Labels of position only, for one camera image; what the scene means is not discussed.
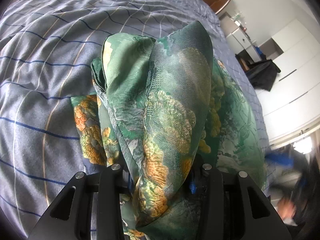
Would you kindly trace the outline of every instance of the black cloth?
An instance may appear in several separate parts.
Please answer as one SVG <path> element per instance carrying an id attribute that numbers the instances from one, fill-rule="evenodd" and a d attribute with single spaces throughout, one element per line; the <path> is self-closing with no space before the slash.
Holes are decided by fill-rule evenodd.
<path id="1" fill-rule="evenodd" d="M 275 82 L 277 73 L 281 70 L 273 63 L 271 59 L 262 60 L 248 65 L 250 70 L 245 74 L 254 88 L 260 88 L 270 91 Z"/>

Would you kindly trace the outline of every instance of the bed sheet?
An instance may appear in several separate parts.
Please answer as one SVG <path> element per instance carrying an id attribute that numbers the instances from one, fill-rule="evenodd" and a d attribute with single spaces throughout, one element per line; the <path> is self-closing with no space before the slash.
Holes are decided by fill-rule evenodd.
<path id="1" fill-rule="evenodd" d="M 106 37 L 157 39 L 195 20 L 244 92 L 268 147 L 256 93 L 202 0 L 18 0 L 7 9 L 0 21 L 0 207 L 23 238 L 84 171 L 70 97 L 94 91 L 90 64 Z"/>

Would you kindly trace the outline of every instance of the white wall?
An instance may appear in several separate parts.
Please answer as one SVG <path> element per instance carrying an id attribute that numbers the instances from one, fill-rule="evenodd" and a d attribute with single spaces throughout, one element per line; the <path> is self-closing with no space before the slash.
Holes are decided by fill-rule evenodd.
<path id="1" fill-rule="evenodd" d="M 231 16 L 237 11 L 242 12 L 248 28 L 247 33 L 259 46 L 289 22 L 299 18 L 297 1 L 306 6 L 304 0 L 231 0 L 226 11 Z"/>

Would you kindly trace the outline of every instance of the bed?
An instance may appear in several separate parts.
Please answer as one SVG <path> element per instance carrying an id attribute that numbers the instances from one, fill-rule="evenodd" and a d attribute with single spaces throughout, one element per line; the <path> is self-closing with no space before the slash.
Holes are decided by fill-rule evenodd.
<path id="1" fill-rule="evenodd" d="M 155 39 L 198 20 L 268 136 L 256 93 L 202 0 L 17 0 L 0 20 L 0 207 L 26 239 L 69 179 L 85 171 L 70 98 L 94 91 L 107 36 Z M 92 224 L 92 237 L 95 225 Z"/>

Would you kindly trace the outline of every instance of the gray fabric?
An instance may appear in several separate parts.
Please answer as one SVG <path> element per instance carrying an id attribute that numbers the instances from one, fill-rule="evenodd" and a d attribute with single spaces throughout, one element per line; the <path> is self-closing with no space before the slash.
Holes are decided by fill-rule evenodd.
<path id="1" fill-rule="evenodd" d="M 256 93 L 202 0 L 18 0 L 8 8 L 0 21 L 0 207 L 21 236 L 84 170 L 70 97 L 94 91 L 89 65 L 106 37 L 159 38 L 195 20 L 251 104 L 267 147 Z"/>

